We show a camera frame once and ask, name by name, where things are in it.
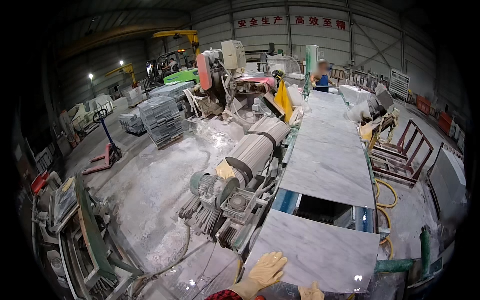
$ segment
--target worker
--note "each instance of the worker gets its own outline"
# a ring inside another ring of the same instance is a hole
[[[315,91],[328,93],[328,84],[335,85],[335,83],[333,83],[328,77],[329,69],[330,64],[326,59],[319,59],[317,61],[317,70],[315,70],[310,76],[310,82]]]
[[[162,68],[162,70],[164,70],[164,72],[163,72],[163,78],[165,78],[165,77],[167,77],[167,76],[169,76],[169,75],[172,75],[172,74],[175,72],[174,67],[175,67],[176,64],[177,64],[177,62],[176,62],[173,58],[171,58],[171,59],[170,59],[170,63],[169,63],[168,65],[166,65],[165,67]]]
[[[250,300],[259,290],[278,281],[283,275],[280,269],[287,263],[282,252],[265,253],[253,266],[247,278],[228,289],[207,297],[206,300]],[[299,287],[301,300],[324,300],[324,294],[318,289],[316,281],[312,288]]]

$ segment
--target red pallet jack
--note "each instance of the red pallet jack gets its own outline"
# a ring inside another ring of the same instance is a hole
[[[99,156],[96,156],[92,159],[90,159],[90,162],[98,161],[101,159],[104,159],[105,162],[102,165],[95,166],[92,168],[88,168],[86,170],[83,170],[82,175],[87,175],[99,171],[103,171],[106,169],[110,169],[115,162],[120,160],[121,158],[121,150],[118,148],[115,143],[113,142],[112,138],[110,137],[110,134],[108,133],[107,127],[105,126],[104,119],[107,116],[108,111],[106,109],[101,109],[98,112],[95,113],[93,122],[94,123],[102,123],[103,129],[105,130],[105,133],[107,134],[108,140],[110,143],[107,144],[105,147],[105,153]]]

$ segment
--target concrete floor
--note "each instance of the concrete floor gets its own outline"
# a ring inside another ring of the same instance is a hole
[[[144,271],[154,272],[175,261],[184,246],[186,227],[177,218],[176,211],[188,197],[190,176],[199,170],[210,170],[226,156],[235,142],[203,129],[193,134],[188,131],[188,122],[184,120],[183,139],[157,150],[147,134],[137,137],[123,131],[118,115],[134,109],[128,108],[126,102],[117,101],[117,107],[107,116],[106,124],[115,144],[122,149],[123,158],[110,170],[84,176],[84,181],[95,197],[107,201],[113,212],[111,226],[123,247]],[[432,234],[431,257],[434,261],[443,245],[439,242],[440,230],[433,201],[423,178],[435,160],[440,143],[455,144],[447,140],[433,120],[426,118],[415,107],[404,107],[397,102],[395,107],[400,110],[400,118],[392,142],[398,141],[408,119],[412,118],[429,139],[434,151],[414,188],[388,180],[399,197],[393,209],[386,209],[393,226],[390,238],[394,245],[394,259],[420,257],[420,229],[426,224]],[[101,154],[107,142],[101,126],[90,133],[66,159],[67,177],[90,167],[88,160]],[[423,156],[422,150],[417,155],[418,160]],[[394,197],[391,191],[383,185],[380,188],[379,202],[392,203]],[[383,222],[384,217],[381,217],[380,225]],[[386,244],[379,246],[378,259],[386,259],[388,253]],[[236,260],[233,252],[215,246],[203,236],[191,235],[183,261],[149,282],[140,299],[204,299],[232,284],[237,269]],[[383,276],[374,284],[371,298],[393,299],[395,284],[399,282],[401,277],[398,275]]]

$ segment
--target hand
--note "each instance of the hand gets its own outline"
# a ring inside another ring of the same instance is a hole
[[[325,295],[318,289],[318,282],[312,282],[312,288],[299,287],[301,300],[324,300]]]
[[[282,257],[282,252],[265,253],[257,261],[245,280],[234,284],[229,289],[236,292],[244,300],[249,300],[255,294],[274,284],[282,275],[280,269],[287,263],[287,258]]]
[[[272,252],[262,255],[248,274],[248,278],[257,281],[262,286],[260,289],[274,284],[283,275],[283,271],[279,270],[287,263],[287,258],[282,257],[282,254]]]

